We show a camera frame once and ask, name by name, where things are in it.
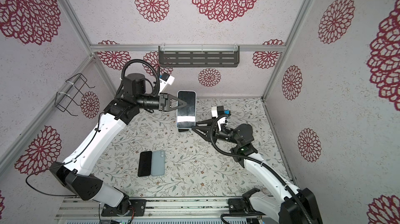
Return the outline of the light blue phone case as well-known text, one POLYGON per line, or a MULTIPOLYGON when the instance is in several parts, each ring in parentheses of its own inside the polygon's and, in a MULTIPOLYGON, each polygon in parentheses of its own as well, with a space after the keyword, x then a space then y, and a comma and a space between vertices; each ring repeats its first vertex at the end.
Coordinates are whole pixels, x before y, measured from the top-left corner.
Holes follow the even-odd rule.
POLYGON ((153 151, 151 175, 154 177, 163 176, 165 174, 166 154, 164 150, 153 151))

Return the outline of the black phone removed from case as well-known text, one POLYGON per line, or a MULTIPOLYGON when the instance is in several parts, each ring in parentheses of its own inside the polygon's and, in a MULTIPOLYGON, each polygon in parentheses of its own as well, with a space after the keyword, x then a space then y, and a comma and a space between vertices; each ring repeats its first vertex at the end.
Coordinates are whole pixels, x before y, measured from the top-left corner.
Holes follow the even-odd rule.
POLYGON ((137 169, 138 177, 146 177, 151 175, 152 171, 152 151, 144 151, 140 153, 139 166, 137 169))

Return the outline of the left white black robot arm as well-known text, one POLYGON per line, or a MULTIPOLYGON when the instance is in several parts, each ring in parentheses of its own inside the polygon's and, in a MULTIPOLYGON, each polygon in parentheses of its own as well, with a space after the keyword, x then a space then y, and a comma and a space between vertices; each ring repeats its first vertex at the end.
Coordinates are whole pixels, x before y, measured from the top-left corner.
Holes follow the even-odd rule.
POLYGON ((169 77, 166 74, 155 77, 155 87, 151 94, 147 94, 143 74, 123 75, 121 90, 100 114, 94 129, 62 163, 54 162, 50 167, 50 172, 66 189, 84 201, 103 203, 113 215, 131 213, 129 196, 95 177, 92 170, 114 137, 129 125, 141 109, 170 112, 196 108, 196 96, 184 96, 179 92, 175 97, 162 93, 163 87, 169 84, 169 77))

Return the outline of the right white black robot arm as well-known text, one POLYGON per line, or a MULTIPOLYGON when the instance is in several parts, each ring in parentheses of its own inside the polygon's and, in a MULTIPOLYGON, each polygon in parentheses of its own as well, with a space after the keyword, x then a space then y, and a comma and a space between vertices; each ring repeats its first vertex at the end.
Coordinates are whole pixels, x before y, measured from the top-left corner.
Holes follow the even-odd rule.
POLYGON ((315 195, 279 175, 252 145, 253 128, 240 124, 228 129, 220 118, 197 122, 191 129, 211 143, 220 154, 232 157, 258 179, 270 193, 258 189, 243 195, 247 209, 242 216, 267 216, 277 224, 320 224, 322 217, 315 195))

